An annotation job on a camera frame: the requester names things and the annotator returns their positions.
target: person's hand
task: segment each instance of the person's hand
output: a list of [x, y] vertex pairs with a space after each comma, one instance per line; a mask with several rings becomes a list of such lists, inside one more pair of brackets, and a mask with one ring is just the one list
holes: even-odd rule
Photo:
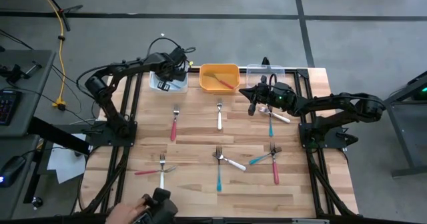
[[117, 204], [113, 211], [107, 217], [105, 224], [129, 224], [131, 223], [146, 206], [145, 199], [138, 199], [136, 205]]

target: yellow cable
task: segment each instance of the yellow cable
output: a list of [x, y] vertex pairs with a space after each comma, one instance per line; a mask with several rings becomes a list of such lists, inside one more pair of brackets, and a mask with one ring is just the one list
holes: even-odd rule
[[[61, 17], [59, 16], [58, 12], [56, 11], [55, 7], [53, 6], [52, 2], [50, 0], [46, 0], [49, 5], [52, 7], [53, 11], [55, 12], [59, 24], [61, 26], [61, 37], [64, 36], [64, 27], [62, 25], [62, 20]], [[64, 63], [62, 62], [62, 45], [63, 45], [63, 40], [59, 40], [59, 62], [61, 63], [61, 67], [62, 67], [62, 85], [61, 85], [61, 91], [59, 92], [59, 96], [58, 99], [56, 100], [56, 103], [52, 103], [53, 106], [57, 106], [58, 104], [65, 104], [65, 102], [62, 100], [62, 94], [64, 91], [64, 83], [65, 83], [65, 68], [64, 68]]]

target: white paper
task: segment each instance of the white paper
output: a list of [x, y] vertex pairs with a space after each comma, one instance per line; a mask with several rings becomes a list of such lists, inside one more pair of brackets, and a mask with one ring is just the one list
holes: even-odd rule
[[[73, 134], [73, 136], [85, 140], [84, 134]], [[62, 147], [56, 143], [53, 147]], [[48, 170], [56, 170], [58, 183], [70, 180], [85, 172], [86, 160], [84, 155], [76, 157], [74, 151], [69, 149], [52, 149], [49, 162], [47, 164]]]

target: orange container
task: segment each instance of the orange container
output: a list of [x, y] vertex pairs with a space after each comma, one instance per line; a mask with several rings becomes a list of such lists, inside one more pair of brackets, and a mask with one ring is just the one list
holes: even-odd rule
[[203, 64], [199, 83], [208, 93], [233, 93], [240, 84], [239, 67], [236, 64]]

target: keyboard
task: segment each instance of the keyboard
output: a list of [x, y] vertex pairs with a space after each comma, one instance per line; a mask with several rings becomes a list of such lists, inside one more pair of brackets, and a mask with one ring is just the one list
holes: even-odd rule
[[0, 91], [0, 126], [10, 124], [21, 95], [20, 91]]

